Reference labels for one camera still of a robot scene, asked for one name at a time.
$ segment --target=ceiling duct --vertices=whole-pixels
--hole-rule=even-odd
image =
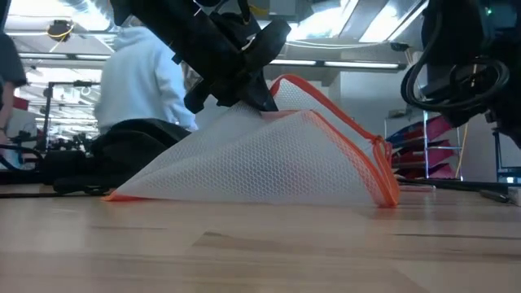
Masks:
[[[77,14],[73,20],[92,31],[112,31],[116,28],[110,1],[108,0],[58,0]]]

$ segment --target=fluorescent light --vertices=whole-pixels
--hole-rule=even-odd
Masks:
[[[359,42],[383,42],[398,25],[400,25],[398,11],[395,7],[387,5],[374,18]]]
[[[397,69],[400,65],[396,63],[370,63],[370,62],[336,62],[326,61],[324,66],[341,68],[377,68],[377,69]]]
[[[7,36],[11,36],[11,37],[47,36],[47,33],[38,33],[38,32],[5,32],[5,33]]]
[[[78,59],[86,59],[86,60],[107,60],[111,58],[110,55],[76,55]]]
[[[36,121],[45,121],[45,118],[35,118]],[[50,118],[49,120],[52,122],[62,122],[62,123],[95,123],[96,119],[87,119],[87,118]]]
[[[313,66],[313,65],[317,64],[317,61],[275,59],[275,60],[271,61],[270,64],[275,64],[275,65],[306,65],[306,66]]]
[[[344,5],[344,10],[340,14],[338,21],[335,21],[336,24],[333,25],[333,29],[331,30],[331,37],[338,36],[342,33],[342,30],[344,29],[346,23],[349,21],[352,13],[355,11],[355,8],[357,7],[358,0],[347,1],[347,4],[345,3],[345,1],[342,1],[342,4]]]
[[[397,38],[427,7],[428,1],[419,7],[413,7],[404,15],[398,15],[398,10],[387,4],[371,22],[359,42],[383,42]]]
[[[398,36],[401,35],[409,26],[413,23],[414,20],[418,18],[419,15],[427,8],[429,5],[428,1],[425,1],[413,14],[403,23],[401,24],[392,35],[388,38],[389,41],[394,41]]]
[[[22,59],[68,59],[66,54],[55,53],[20,53]]]

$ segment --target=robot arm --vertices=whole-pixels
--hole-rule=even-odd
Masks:
[[[291,28],[285,21],[275,20],[261,31],[247,0],[238,1],[242,15],[220,15],[216,11],[207,15],[199,6],[212,7],[221,2],[217,0],[198,0],[199,4],[194,0],[111,3],[117,25],[136,16],[175,52],[173,62],[186,62],[202,77],[185,97],[185,105],[192,112],[204,108],[209,94],[220,106],[230,107],[243,100],[262,111],[277,111],[262,68],[277,57]]]
[[[423,14],[424,52],[405,75],[403,99],[440,112],[454,127],[485,113],[521,148],[521,3],[430,0]],[[424,66],[419,98],[414,87]]]

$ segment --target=wooden table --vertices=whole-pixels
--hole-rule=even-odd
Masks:
[[[521,208],[0,200],[0,292],[520,292]]]

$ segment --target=mesh bag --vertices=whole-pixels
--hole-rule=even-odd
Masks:
[[[382,138],[299,77],[280,77],[271,91],[280,112],[238,103],[105,199],[397,205]]]

